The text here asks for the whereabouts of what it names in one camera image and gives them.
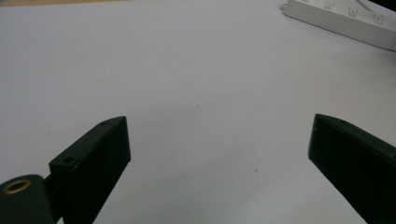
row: extension cord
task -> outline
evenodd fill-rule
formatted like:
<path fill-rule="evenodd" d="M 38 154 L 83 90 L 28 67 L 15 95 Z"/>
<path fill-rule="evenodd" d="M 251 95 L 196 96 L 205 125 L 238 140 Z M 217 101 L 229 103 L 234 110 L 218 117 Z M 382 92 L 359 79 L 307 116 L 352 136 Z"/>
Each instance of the extension cord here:
<path fill-rule="evenodd" d="M 289 0 L 283 14 L 382 49 L 396 50 L 396 20 L 333 0 Z"/>

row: cable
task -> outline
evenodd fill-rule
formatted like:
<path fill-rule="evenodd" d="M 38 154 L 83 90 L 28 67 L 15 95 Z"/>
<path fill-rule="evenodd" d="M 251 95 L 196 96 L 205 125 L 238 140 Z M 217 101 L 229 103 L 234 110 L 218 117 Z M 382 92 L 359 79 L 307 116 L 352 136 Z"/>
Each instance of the cable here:
<path fill-rule="evenodd" d="M 364 9 L 366 9 L 367 11 L 371 11 L 374 12 L 369 6 L 367 6 L 367 4 L 363 3 L 361 0 L 356 0 L 359 5 L 361 5 L 361 7 L 364 7 Z"/>

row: tabletop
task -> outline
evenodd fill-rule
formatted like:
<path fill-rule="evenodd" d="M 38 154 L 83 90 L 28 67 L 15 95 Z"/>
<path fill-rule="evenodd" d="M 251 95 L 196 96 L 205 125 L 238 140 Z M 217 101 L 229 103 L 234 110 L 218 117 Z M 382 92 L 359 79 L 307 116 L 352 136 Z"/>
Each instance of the tabletop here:
<path fill-rule="evenodd" d="M 125 115 L 132 161 L 96 224 L 364 223 L 309 138 L 321 113 L 396 145 L 396 53 L 282 3 L 0 7 L 0 180 Z"/>

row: screw hole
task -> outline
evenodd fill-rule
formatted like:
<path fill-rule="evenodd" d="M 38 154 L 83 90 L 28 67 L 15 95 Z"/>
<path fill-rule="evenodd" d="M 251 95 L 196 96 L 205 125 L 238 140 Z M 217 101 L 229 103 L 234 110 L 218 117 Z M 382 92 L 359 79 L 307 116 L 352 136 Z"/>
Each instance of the screw hole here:
<path fill-rule="evenodd" d="M 3 188 L 3 192 L 5 194 L 15 194 L 27 189 L 27 187 L 29 187 L 31 184 L 32 181 L 28 179 L 17 180 Z"/>
<path fill-rule="evenodd" d="M 72 162 L 74 159 L 72 158 L 72 157 L 67 157 L 67 158 L 64 158 L 64 163 L 70 163 L 70 162 Z"/>

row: wooden floor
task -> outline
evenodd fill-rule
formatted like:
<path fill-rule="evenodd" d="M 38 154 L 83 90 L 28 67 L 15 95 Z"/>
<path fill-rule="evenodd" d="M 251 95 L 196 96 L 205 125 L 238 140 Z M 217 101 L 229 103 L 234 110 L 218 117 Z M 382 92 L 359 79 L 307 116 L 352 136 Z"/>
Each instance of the wooden floor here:
<path fill-rule="evenodd" d="M 0 7 L 43 6 L 115 1 L 120 0 L 0 0 Z"/>

